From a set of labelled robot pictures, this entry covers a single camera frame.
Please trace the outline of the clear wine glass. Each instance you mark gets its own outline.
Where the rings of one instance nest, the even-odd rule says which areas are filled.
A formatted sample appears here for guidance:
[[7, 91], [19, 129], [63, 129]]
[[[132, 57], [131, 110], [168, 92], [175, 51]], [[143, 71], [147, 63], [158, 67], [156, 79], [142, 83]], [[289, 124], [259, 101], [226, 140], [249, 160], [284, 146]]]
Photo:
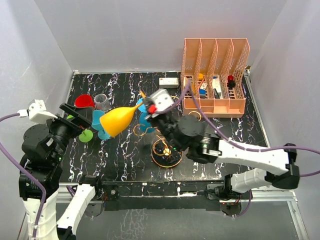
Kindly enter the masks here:
[[96, 95], [94, 97], [94, 103], [95, 108], [103, 112], [107, 112], [111, 107], [110, 102], [104, 93]]

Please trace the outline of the green wine glass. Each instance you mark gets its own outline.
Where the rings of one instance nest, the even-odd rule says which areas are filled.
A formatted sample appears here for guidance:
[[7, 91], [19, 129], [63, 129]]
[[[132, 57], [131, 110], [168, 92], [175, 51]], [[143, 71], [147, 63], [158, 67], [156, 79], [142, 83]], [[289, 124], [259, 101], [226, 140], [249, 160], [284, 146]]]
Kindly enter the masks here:
[[85, 129], [82, 131], [82, 133], [78, 136], [79, 140], [82, 143], [88, 143], [93, 139], [93, 132], [90, 129]]

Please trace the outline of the blue wine glass front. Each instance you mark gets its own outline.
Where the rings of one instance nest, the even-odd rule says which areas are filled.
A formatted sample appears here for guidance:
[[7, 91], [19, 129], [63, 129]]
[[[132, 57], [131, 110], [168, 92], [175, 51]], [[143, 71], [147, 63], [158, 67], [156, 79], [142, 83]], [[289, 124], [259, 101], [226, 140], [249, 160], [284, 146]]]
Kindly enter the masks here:
[[92, 128], [97, 131], [98, 137], [101, 140], [108, 140], [111, 136], [104, 130], [100, 122], [100, 118], [105, 113], [102, 110], [94, 110], [92, 113]]

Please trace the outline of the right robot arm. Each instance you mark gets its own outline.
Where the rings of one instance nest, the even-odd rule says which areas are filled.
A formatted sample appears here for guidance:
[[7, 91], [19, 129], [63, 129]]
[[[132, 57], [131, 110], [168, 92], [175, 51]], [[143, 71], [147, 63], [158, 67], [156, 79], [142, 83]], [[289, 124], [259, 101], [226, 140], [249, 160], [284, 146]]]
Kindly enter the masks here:
[[222, 136], [209, 132], [205, 123], [193, 115], [175, 119], [169, 109], [174, 101], [165, 89], [151, 96], [144, 96], [146, 121], [165, 138], [171, 149], [186, 152], [186, 157], [196, 163], [230, 163], [252, 167], [244, 173], [226, 175], [223, 185], [208, 193], [220, 200], [237, 199], [251, 189], [273, 186], [283, 190], [296, 189], [300, 182], [300, 170], [296, 166], [297, 152], [288, 143], [284, 149], [269, 150], [266, 147], [223, 140]]

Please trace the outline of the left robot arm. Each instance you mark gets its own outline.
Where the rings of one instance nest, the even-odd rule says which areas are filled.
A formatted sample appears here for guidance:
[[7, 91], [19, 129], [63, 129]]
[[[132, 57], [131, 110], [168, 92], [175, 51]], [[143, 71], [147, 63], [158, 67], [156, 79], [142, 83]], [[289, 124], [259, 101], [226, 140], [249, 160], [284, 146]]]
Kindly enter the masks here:
[[61, 104], [60, 109], [71, 118], [47, 111], [40, 99], [18, 112], [34, 123], [23, 135], [24, 155], [20, 161], [23, 169], [18, 180], [30, 240], [76, 239], [78, 225], [90, 201], [103, 195], [104, 188], [97, 176], [82, 176], [67, 209], [57, 219], [62, 158], [70, 140], [92, 125], [94, 111], [92, 106], [75, 107], [67, 103]]

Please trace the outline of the red wine glass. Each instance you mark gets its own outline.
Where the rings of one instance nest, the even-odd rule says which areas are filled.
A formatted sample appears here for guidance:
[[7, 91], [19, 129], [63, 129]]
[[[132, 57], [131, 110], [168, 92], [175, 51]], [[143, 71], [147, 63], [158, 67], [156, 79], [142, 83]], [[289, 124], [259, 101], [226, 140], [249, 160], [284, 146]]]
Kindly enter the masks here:
[[93, 97], [88, 94], [82, 94], [78, 96], [74, 104], [78, 108], [86, 108], [86, 107], [95, 108]]

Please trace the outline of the yellow wine glass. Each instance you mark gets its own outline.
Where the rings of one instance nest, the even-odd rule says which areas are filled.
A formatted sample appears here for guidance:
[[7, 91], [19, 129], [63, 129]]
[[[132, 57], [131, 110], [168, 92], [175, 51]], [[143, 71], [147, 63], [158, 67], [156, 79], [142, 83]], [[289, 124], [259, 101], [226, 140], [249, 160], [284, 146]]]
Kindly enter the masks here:
[[105, 113], [99, 118], [103, 130], [112, 138], [116, 137], [130, 125], [136, 110], [142, 105], [143, 103], [141, 102], [132, 107], [117, 107]]

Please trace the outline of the blue wine glass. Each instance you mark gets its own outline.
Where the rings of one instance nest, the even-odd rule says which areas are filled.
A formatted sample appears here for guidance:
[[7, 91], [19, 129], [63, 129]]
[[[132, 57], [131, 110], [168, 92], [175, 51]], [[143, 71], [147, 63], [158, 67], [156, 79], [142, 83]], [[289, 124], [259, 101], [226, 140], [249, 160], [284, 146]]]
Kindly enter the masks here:
[[139, 129], [145, 133], [149, 134], [155, 131], [155, 129], [151, 126], [151, 124], [145, 119], [148, 115], [148, 111], [144, 104], [138, 107], [138, 110], [141, 112], [139, 117]]
[[100, 122], [100, 118], [105, 113], [102, 110], [94, 110], [92, 113], [92, 128], [97, 131], [98, 137], [101, 140], [108, 140], [111, 136], [104, 130]]

